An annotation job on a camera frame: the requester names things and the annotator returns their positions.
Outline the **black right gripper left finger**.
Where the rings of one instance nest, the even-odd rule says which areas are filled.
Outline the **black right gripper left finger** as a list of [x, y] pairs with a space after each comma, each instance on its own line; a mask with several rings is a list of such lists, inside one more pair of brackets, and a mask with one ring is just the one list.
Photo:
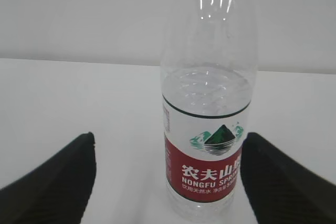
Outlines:
[[1, 223], [81, 223], [97, 174], [94, 135], [79, 135], [1, 189]]

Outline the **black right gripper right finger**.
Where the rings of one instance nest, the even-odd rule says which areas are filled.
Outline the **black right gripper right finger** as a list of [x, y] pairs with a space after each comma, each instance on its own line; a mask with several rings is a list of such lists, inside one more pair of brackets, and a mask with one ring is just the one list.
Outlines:
[[257, 133], [242, 146], [240, 175], [258, 223], [335, 223], [335, 184]]

